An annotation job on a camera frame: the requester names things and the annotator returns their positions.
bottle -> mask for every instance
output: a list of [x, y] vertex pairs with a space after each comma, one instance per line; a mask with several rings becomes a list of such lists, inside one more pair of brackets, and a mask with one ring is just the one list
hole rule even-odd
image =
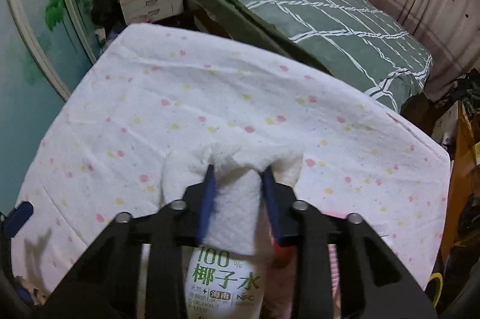
[[194, 249], [185, 280], [189, 319], [258, 319], [266, 264], [251, 256], [202, 245]]

silver bolt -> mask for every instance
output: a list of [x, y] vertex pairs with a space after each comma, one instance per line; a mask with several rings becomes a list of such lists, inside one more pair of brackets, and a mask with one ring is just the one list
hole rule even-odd
[[358, 213], [350, 213], [350, 215], [347, 216], [347, 219], [353, 224], [360, 224], [363, 222], [363, 217]]
[[184, 210], [187, 207], [187, 203], [183, 200], [175, 200], [170, 204], [170, 208], [173, 210]]
[[305, 201], [297, 200], [292, 204], [294, 210], [307, 210], [308, 204]]
[[120, 212], [115, 216], [115, 221], [117, 223], [128, 223], [131, 220], [131, 215], [128, 212]]

bedside table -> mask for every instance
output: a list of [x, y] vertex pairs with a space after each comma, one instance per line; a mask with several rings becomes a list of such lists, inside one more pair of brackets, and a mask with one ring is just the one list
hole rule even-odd
[[183, 0], [118, 0], [127, 25], [152, 23], [183, 13]]

polka dot fabric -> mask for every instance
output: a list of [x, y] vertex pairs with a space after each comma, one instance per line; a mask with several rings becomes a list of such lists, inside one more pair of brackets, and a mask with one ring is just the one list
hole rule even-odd
[[299, 198], [382, 225], [421, 286], [440, 244], [446, 152], [345, 83], [227, 39], [129, 26], [85, 76], [28, 170], [34, 206], [13, 268], [51, 292], [112, 218], [156, 212], [172, 150], [211, 143], [295, 144]]

